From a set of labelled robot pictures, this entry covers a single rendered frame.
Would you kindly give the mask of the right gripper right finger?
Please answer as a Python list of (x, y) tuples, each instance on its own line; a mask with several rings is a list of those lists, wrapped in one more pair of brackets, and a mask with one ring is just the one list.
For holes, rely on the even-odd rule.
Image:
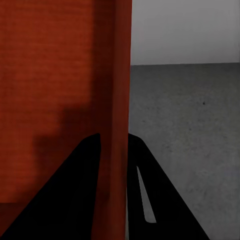
[[(137, 167), (156, 223), (145, 220)], [(145, 142), (129, 133), (126, 197), (129, 240), (210, 240)]]

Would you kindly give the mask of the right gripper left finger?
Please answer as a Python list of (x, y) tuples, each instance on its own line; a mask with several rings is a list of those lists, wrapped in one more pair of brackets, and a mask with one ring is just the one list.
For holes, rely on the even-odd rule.
[(0, 240), (91, 240), (101, 135), (84, 138)]

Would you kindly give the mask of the storage box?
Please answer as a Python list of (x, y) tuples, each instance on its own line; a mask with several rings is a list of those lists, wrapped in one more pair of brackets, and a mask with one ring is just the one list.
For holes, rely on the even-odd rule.
[(125, 240), (132, 0), (0, 0), (0, 237), (100, 133), (91, 240)]

